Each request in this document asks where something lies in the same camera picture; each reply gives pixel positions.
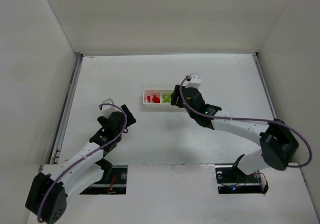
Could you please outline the red round lego piece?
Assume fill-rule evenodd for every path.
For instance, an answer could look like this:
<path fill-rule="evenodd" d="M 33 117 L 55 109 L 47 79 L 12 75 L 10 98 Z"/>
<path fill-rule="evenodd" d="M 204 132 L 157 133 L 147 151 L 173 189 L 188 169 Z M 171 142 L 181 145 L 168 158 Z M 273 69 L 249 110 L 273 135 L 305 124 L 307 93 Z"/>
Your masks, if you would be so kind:
<path fill-rule="evenodd" d="M 152 101 L 153 101 L 153 103 L 160 103 L 161 100 L 160 100 L 160 98 L 158 96 L 154 95 L 152 97 Z"/>

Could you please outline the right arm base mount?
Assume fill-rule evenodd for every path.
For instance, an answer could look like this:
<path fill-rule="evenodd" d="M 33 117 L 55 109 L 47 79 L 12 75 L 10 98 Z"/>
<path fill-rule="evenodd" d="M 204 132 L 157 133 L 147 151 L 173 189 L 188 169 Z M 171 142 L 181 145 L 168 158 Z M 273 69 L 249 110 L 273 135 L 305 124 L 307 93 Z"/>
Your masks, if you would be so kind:
<path fill-rule="evenodd" d="M 239 168 L 240 155 L 233 164 L 215 165 L 217 190 L 222 194 L 263 194 L 269 190 L 266 176 L 260 171 L 246 175 Z"/>

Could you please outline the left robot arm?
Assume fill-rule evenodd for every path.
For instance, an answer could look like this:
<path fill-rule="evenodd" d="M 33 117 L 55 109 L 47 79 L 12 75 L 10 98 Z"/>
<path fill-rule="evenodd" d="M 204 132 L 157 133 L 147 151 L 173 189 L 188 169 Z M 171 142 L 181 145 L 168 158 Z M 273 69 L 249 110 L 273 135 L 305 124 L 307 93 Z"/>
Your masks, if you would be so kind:
<path fill-rule="evenodd" d="M 121 141 L 136 119 L 126 105 L 112 100 L 99 105 L 101 128 L 71 159 L 53 172 L 38 173 L 31 184 L 25 207 L 40 224 L 54 224 L 64 214 L 70 200 L 91 184 L 110 176 L 113 165 L 105 159 Z"/>

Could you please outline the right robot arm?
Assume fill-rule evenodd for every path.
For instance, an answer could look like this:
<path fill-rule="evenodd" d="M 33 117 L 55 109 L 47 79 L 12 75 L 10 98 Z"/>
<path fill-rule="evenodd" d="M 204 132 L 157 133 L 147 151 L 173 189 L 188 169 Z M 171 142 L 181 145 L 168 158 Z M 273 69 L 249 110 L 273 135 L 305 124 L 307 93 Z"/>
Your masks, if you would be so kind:
<path fill-rule="evenodd" d="M 206 104 L 194 87 L 176 85 L 171 94 L 171 105 L 184 108 L 200 126 L 223 131 L 245 138 L 260 147 L 251 154 L 242 154 L 233 163 L 235 173 L 250 175 L 253 172 L 273 168 L 284 171 L 296 150 L 298 142 L 280 120 L 266 123 L 236 120 L 221 107 Z"/>

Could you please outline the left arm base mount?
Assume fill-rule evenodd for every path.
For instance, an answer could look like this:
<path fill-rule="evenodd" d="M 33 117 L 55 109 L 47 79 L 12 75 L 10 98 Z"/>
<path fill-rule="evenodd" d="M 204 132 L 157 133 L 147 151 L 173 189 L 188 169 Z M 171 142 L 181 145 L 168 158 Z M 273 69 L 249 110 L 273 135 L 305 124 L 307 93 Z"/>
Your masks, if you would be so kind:
<path fill-rule="evenodd" d="M 103 170 L 101 179 L 81 192 L 81 195 L 125 195 L 127 192 L 128 166 L 114 166 L 102 159 L 97 164 Z"/>

